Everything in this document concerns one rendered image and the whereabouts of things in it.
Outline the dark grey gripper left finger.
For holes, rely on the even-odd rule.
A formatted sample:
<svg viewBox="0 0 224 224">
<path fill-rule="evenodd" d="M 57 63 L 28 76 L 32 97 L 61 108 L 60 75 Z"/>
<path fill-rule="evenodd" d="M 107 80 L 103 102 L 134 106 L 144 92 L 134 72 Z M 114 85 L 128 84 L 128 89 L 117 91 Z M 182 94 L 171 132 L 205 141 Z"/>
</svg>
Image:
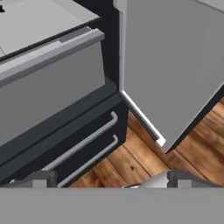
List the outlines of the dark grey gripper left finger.
<svg viewBox="0 0 224 224">
<path fill-rule="evenodd" d="M 57 186 L 56 171 L 36 171 L 24 179 L 3 185 L 3 188 L 49 188 Z"/>
</svg>

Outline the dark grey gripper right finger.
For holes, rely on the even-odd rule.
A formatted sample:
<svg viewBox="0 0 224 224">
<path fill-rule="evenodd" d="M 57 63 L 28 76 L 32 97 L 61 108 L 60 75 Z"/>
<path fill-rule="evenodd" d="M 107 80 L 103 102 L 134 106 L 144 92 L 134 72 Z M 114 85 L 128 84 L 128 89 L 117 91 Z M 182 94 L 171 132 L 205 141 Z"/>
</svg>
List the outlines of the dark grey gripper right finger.
<svg viewBox="0 0 224 224">
<path fill-rule="evenodd" d="M 221 188 L 221 185 L 204 180 L 189 171 L 169 171 L 167 173 L 169 182 L 168 187 L 176 188 Z"/>
</svg>

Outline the grey fridge crisper drawer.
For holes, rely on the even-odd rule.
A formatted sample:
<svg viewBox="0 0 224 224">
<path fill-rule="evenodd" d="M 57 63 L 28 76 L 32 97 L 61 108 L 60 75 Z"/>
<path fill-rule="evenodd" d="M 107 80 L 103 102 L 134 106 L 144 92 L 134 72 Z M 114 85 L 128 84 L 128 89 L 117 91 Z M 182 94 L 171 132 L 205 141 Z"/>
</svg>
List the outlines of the grey fridge crisper drawer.
<svg viewBox="0 0 224 224">
<path fill-rule="evenodd" d="M 14 57 L 0 56 L 0 146 L 105 84 L 105 34 L 85 27 Z"/>
</svg>

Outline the grey fridge door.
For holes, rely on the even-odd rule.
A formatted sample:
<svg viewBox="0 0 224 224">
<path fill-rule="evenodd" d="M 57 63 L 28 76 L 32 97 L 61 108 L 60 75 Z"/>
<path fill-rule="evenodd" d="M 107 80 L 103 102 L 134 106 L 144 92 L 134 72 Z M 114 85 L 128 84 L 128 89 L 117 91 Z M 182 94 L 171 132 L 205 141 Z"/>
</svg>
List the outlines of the grey fridge door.
<svg viewBox="0 0 224 224">
<path fill-rule="evenodd" d="M 113 0 L 119 93 L 162 152 L 224 95 L 224 0 Z"/>
</svg>

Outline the black fridge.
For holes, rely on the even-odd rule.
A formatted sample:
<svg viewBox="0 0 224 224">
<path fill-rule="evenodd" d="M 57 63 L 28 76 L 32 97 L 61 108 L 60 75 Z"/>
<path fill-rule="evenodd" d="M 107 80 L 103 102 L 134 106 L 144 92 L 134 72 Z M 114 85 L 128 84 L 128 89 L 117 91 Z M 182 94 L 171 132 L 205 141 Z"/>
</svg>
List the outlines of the black fridge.
<svg viewBox="0 0 224 224">
<path fill-rule="evenodd" d="M 96 13 L 99 18 L 6 57 L 25 53 L 85 27 L 97 28 L 105 34 L 105 39 L 101 42 L 105 84 L 0 146 L 0 187 L 25 179 L 34 172 L 43 171 L 43 168 L 54 159 L 109 122 L 112 119 L 112 111 L 118 115 L 116 125 L 51 170 L 58 173 L 57 184 L 111 144 L 114 140 L 113 135 L 118 137 L 117 145 L 64 187 L 99 164 L 125 141 L 129 109 L 119 93 L 119 12 L 114 7 L 113 0 L 74 1 Z"/>
</svg>

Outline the grey fridge shelf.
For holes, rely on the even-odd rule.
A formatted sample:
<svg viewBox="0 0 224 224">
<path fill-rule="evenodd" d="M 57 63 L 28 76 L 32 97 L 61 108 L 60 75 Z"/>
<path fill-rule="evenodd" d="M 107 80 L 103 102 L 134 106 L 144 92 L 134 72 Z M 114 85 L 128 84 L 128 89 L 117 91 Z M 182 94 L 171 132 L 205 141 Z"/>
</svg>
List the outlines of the grey fridge shelf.
<svg viewBox="0 0 224 224">
<path fill-rule="evenodd" d="M 0 57 L 97 18 L 74 0 L 0 0 Z"/>
</svg>

